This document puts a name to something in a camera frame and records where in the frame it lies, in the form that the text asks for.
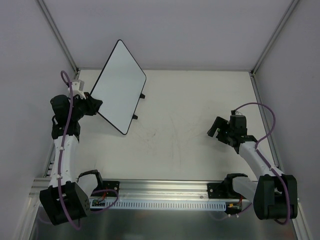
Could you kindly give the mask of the small whiteboard black frame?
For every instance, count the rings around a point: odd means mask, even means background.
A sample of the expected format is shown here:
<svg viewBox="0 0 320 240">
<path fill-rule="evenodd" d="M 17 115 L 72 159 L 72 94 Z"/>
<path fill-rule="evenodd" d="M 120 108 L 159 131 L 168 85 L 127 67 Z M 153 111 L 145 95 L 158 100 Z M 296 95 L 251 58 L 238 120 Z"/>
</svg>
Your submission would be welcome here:
<svg viewBox="0 0 320 240">
<path fill-rule="evenodd" d="M 147 76 L 119 39 L 104 64 L 90 95 L 103 101 L 98 114 L 122 135 L 132 123 Z"/>
</svg>

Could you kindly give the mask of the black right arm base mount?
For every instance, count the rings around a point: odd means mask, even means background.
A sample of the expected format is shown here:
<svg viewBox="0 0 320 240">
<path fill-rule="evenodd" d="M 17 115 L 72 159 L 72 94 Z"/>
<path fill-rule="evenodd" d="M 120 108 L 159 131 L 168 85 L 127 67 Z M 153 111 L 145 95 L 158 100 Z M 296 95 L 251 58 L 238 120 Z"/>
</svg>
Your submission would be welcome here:
<svg viewBox="0 0 320 240">
<path fill-rule="evenodd" d="M 209 199 L 233 199 L 230 189 L 223 182 L 209 182 L 207 185 L 207 195 Z"/>
</svg>

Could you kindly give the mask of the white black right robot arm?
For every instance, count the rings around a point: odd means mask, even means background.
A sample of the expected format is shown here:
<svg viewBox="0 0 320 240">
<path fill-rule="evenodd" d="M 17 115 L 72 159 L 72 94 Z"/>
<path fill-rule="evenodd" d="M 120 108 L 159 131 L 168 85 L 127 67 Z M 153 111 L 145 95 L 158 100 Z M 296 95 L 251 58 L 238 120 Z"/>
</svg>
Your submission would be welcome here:
<svg viewBox="0 0 320 240">
<path fill-rule="evenodd" d="M 245 116 L 235 113 L 229 119 L 218 116 L 207 135 L 232 147 L 257 178 L 254 182 L 244 173 L 229 173 L 216 187 L 207 186 L 209 198 L 247 199 L 258 219 L 274 220 L 279 224 L 298 216 L 296 178 L 284 174 L 267 160 L 257 145 L 257 139 L 248 134 Z"/>
</svg>

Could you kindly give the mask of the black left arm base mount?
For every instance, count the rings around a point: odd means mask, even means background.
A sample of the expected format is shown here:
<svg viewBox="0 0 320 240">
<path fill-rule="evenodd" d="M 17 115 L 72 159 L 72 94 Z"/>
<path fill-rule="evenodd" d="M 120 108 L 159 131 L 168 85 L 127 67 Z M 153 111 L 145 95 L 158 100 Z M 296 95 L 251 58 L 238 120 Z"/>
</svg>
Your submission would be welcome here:
<svg viewBox="0 0 320 240">
<path fill-rule="evenodd" d="M 120 190 L 120 182 L 117 180 L 103 180 L 102 189 L 108 190 L 101 193 L 105 198 L 116 197 L 116 193 L 119 193 Z"/>
</svg>

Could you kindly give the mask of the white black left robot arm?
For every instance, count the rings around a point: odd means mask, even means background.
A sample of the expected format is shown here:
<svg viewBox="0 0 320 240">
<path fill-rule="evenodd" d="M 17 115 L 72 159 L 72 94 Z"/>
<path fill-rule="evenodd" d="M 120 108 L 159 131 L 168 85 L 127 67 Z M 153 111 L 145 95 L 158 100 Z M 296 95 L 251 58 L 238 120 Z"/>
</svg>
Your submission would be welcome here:
<svg viewBox="0 0 320 240">
<path fill-rule="evenodd" d="M 51 137 L 55 156 L 48 188 L 41 190 L 40 202 L 54 225 L 73 223 L 90 213 L 91 195 L 104 191 L 104 183 L 98 170 L 76 174 L 76 150 L 80 141 L 79 121 L 84 116 L 98 113 L 102 101 L 88 92 L 84 97 L 57 95 L 50 100 L 54 115 Z"/>
</svg>

